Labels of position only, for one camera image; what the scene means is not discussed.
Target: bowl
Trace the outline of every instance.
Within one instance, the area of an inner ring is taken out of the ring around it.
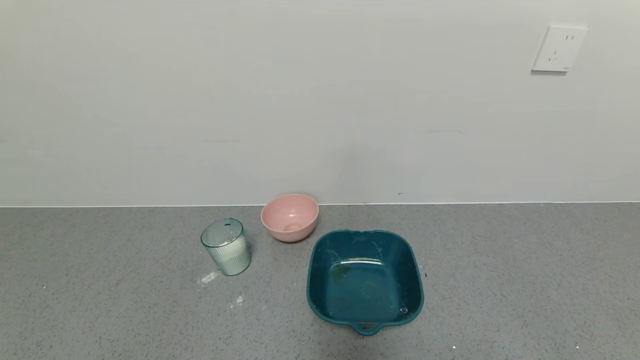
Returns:
[[[300,193],[290,193],[271,200],[262,209],[260,219],[274,238],[287,243],[306,238],[316,227],[317,202]]]
[[[409,243],[388,231],[332,231],[311,253],[307,301],[321,319],[361,335],[415,319],[424,303]]]

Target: clear ribbed cup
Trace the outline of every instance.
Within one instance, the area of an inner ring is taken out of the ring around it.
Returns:
[[[224,275],[240,274],[251,263],[244,228],[234,218],[219,220],[207,226],[200,241]]]

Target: basin handle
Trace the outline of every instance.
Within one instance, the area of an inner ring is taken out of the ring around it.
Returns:
[[[381,322],[357,322],[351,324],[353,330],[364,336],[375,335],[383,326],[385,326],[385,324]]]

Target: cup rim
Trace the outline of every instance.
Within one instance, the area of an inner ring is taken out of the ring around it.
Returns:
[[[210,227],[212,227],[213,225],[218,224],[220,222],[229,221],[229,220],[232,221],[232,222],[237,222],[238,224],[240,224],[240,233],[233,240],[231,240],[228,243],[223,243],[221,245],[216,245],[216,246],[211,246],[211,245],[207,245],[207,244],[204,243],[204,239],[203,239],[204,233],[206,233],[207,230]],[[234,218],[224,218],[224,219],[216,220],[216,221],[212,222],[211,224],[207,225],[207,227],[204,228],[204,230],[202,231],[202,234],[200,234],[200,242],[202,243],[202,245],[204,245],[204,247],[208,247],[210,249],[215,249],[215,248],[218,248],[218,247],[225,247],[227,245],[230,245],[231,243],[234,243],[236,240],[238,240],[238,238],[240,238],[240,235],[242,235],[243,231],[244,231],[244,225],[239,220],[236,220]]]
[[[313,201],[313,202],[314,202],[314,204],[316,205],[316,215],[315,215],[314,219],[313,219],[313,220],[311,220],[308,224],[306,224],[306,225],[304,225],[303,227],[301,227],[301,228],[299,228],[299,229],[296,229],[296,230],[280,231],[280,230],[272,229],[272,228],[270,228],[269,226],[267,226],[267,224],[265,224],[265,223],[264,223],[264,217],[262,217],[262,216],[263,216],[263,214],[264,214],[264,210],[267,208],[267,206],[269,206],[269,204],[271,204],[272,202],[274,202],[274,201],[276,201],[276,200],[278,200],[278,199],[280,199],[280,198],[282,198],[282,197],[288,197],[288,196],[291,196],[291,195],[297,195],[297,196],[306,197],[306,198],[311,199],[311,201]],[[318,205],[318,201],[316,201],[314,198],[312,198],[312,197],[311,197],[311,196],[309,196],[309,195],[305,195],[305,194],[303,194],[303,193],[286,193],[286,194],[284,194],[284,195],[280,195],[280,196],[276,197],[275,199],[272,199],[271,201],[267,202],[267,203],[262,207],[262,211],[260,211],[260,221],[262,222],[262,225],[263,225],[264,227],[266,227],[266,228],[267,228],[267,230],[269,230],[269,231],[273,231],[274,233],[278,233],[278,234],[291,234],[291,233],[295,233],[296,231],[304,230],[304,229],[306,229],[309,225],[311,225],[311,224],[313,224],[314,222],[316,222],[316,220],[318,219],[318,215],[320,215],[320,205]]]

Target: pink bowl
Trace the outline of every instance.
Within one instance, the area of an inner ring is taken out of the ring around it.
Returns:
[[[314,230],[318,213],[318,204],[314,199],[300,193],[290,193],[266,204],[260,218],[269,234],[290,243],[306,238]]]

